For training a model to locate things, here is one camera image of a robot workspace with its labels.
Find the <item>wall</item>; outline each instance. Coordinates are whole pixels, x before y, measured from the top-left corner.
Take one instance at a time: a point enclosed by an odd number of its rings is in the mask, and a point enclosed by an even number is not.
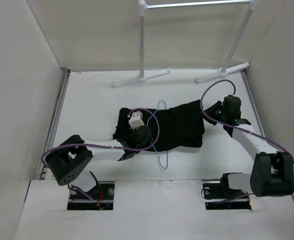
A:
[[[260,0],[231,65],[251,59],[285,0]],[[149,5],[199,0],[147,0]],[[136,69],[138,0],[28,0],[62,67]],[[247,5],[154,9],[146,14],[147,67],[221,67]]]
[[[251,60],[248,81],[266,135],[294,156],[294,0],[287,0]]]
[[[0,240],[14,239],[61,69],[25,0],[0,0]]]

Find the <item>vertical pole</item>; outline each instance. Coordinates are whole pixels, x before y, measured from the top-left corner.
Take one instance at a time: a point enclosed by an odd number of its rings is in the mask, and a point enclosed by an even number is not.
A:
[[[140,17],[140,75],[139,78],[145,77],[145,48],[144,39],[145,38],[145,17]]]
[[[234,42],[233,42],[233,44],[231,46],[230,52],[228,53],[227,59],[226,59],[225,63],[223,64],[222,69],[220,70],[220,72],[222,74],[226,73],[226,69],[228,68],[230,60],[231,60],[233,54],[236,51],[237,45],[238,45],[238,43],[239,43],[239,41],[241,39],[242,34],[246,29],[246,26],[247,26],[247,23],[249,22],[249,18],[250,18],[251,14],[252,14],[252,11],[253,11],[253,9],[249,8],[247,10],[247,12],[246,12],[246,15],[245,15],[245,17],[244,17],[244,19],[242,21],[242,24],[240,26],[240,29],[239,29],[238,33],[237,33],[237,36],[236,36],[236,38],[235,38],[235,40],[234,40]]]

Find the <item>metal strip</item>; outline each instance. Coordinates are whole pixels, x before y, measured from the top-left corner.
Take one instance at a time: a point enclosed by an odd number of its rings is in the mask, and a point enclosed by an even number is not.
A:
[[[59,88],[56,106],[55,106],[54,113],[52,116],[52,121],[51,121],[50,129],[49,129],[46,145],[44,148],[44,152],[52,148],[53,142],[54,142],[54,139],[56,136],[58,122],[59,122],[60,114],[61,114],[61,110],[62,110],[62,105],[63,105],[63,101],[64,101],[64,98],[66,95],[68,81],[69,81],[69,77],[70,77],[70,70],[69,69],[65,69],[64,72],[65,72],[65,74],[64,74],[64,77],[62,78],[62,82],[61,82],[61,85]],[[40,162],[40,166],[38,168],[38,173],[37,173],[38,180],[42,179],[43,171],[44,171],[44,165],[42,164],[42,162]]]
[[[195,7],[195,6],[208,6],[208,5],[238,5],[238,4],[249,4],[249,3],[250,3],[250,0],[222,0],[222,1],[184,2],[184,3],[148,5],[148,9]]]
[[[260,133],[261,133],[261,135],[263,135],[265,137],[265,132],[263,131],[262,124],[261,124],[261,121],[260,121],[260,118],[259,118],[259,115],[258,115],[258,112],[257,112],[257,108],[256,108],[256,105],[255,105],[255,102],[253,101],[253,97],[252,97],[252,94],[251,94],[251,91],[250,91],[250,88],[249,88],[249,85],[248,85],[247,77],[246,77],[246,74],[245,74],[244,71],[241,72],[241,77],[242,77],[243,83],[245,84],[245,88],[246,88],[247,94],[249,96],[251,107],[253,109],[256,120],[258,122]]]

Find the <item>screw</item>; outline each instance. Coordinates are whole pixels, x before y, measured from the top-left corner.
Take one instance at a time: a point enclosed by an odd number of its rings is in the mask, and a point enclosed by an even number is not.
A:
[[[108,194],[109,194],[109,195],[113,195],[113,194],[115,194],[115,190],[114,190],[113,188],[109,188],[109,189],[108,189]]]

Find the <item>folded black fabric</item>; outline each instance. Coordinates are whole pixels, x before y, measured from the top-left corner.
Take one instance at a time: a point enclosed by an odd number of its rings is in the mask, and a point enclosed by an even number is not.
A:
[[[118,124],[113,139],[122,138],[130,134],[130,126],[128,123],[128,113],[130,109],[122,108],[119,112]],[[143,122],[146,125],[151,114],[141,111],[143,114]],[[167,110],[159,110],[155,116],[158,118],[160,125],[160,136],[154,145],[158,152],[168,151],[179,146],[199,148],[202,146],[202,135],[205,132],[202,112],[200,110],[200,100],[196,100],[187,104],[176,106]],[[148,127],[152,130],[152,138],[157,137],[157,124],[152,117]]]

